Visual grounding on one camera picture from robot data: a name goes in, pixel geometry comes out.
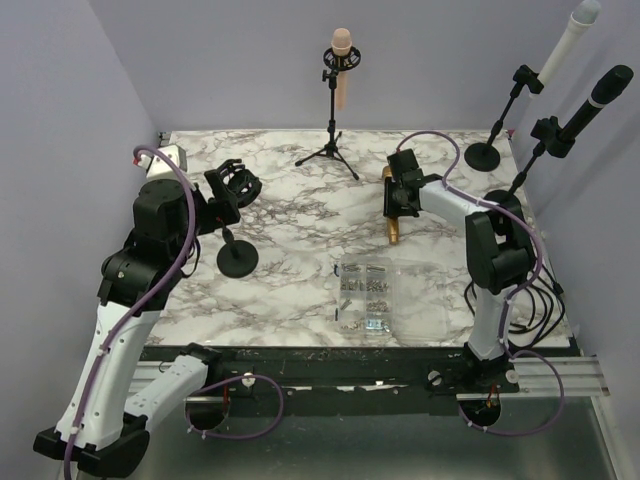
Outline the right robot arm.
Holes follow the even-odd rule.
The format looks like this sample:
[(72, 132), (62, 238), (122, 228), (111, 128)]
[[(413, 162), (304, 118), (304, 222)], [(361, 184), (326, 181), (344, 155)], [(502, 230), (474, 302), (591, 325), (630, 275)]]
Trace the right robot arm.
[(465, 236), (467, 271), (479, 296), (465, 345), (472, 360), (459, 371), (467, 389), (483, 391), (496, 380), (492, 363), (507, 357), (511, 300), (542, 269), (536, 255), (540, 241), (524, 220), (518, 200), (496, 203), (477, 198), (438, 174), (427, 175), (411, 149), (387, 157), (383, 178), (383, 215), (389, 223), (426, 212)]

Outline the pink microphone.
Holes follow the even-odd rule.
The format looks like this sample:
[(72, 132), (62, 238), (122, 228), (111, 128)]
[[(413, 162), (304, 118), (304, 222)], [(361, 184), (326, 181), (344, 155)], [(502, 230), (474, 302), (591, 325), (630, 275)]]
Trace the pink microphone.
[(335, 106), (337, 110), (343, 110), (346, 103), (348, 78), (346, 68), (347, 56), (352, 47), (351, 33), (346, 28), (338, 28), (334, 31), (331, 40), (331, 49), (338, 69), (337, 84), (335, 90)]

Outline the black tripod mic stand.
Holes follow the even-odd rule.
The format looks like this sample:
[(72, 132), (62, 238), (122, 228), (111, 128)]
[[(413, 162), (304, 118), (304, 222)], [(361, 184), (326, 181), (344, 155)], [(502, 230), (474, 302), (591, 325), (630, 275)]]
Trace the black tripod mic stand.
[[(342, 136), (342, 132), (336, 132), (336, 100), (335, 90), (337, 84), (338, 69), (336, 68), (336, 61), (331, 48), (328, 48), (323, 54), (323, 62), (326, 69), (322, 72), (322, 81), (326, 82), (330, 91), (330, 116), (328, 120), (327, 133), (329, 135), (327, 143), (316, 152), (297, 160), (294, 165), (296, 167), (302, 166), (312, 158), (322, 157), (329, 160), (337, 161), (343, 164), (351, 173), (352, 177), (358, 181), (360, 179), (356, 171), (349, 165), (346, 159), (339, 151), (338, 141)], [(360, 51), (352, 46), (346, 61), (346, 72), (355, 69), (361, 62)]]

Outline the gold microphone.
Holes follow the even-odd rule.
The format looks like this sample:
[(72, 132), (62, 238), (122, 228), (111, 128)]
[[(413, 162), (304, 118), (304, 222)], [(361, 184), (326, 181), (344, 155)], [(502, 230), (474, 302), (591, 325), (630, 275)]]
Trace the gold microphone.
[(382, 180), (384, 183), (384, 203), (383, 216), (386, 219), (387, 237), (390, 245), (399, 242), (399, 212), (401, 206), (394, 199), (395, 186), (392, 178), (391, 168), (385, 166), (382, 170)]

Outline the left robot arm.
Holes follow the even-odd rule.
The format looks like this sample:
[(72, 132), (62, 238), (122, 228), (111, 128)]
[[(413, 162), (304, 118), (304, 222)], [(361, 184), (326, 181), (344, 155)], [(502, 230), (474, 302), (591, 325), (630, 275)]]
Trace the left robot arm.
[(133, 203), (133, 227), (123, 247), (102, 264), (102, 281), (93, 340), (78, 385), (63, 416), (39, 432), (35, 452), (59, 460), (63, 476), (77, 472), (123, 479), (145, 456), (152, 432), (186, 396), (214, 393), (222, 380), (214, 355), (191, 344), (169, 369), (136, 394), (129, 389), (151, 330), (183, 269), (199, 256), (199, 236), (221, 231), (222, 272), (231, 278), (257, 264), (250, 253), (242, 267), (243, 242), (230, 226), (241, 208), (260, 194), (261, 183), (244, 168), (225, 165), (204, 175), (211, 187), (205, 198), (183, 175), (147, 181)]

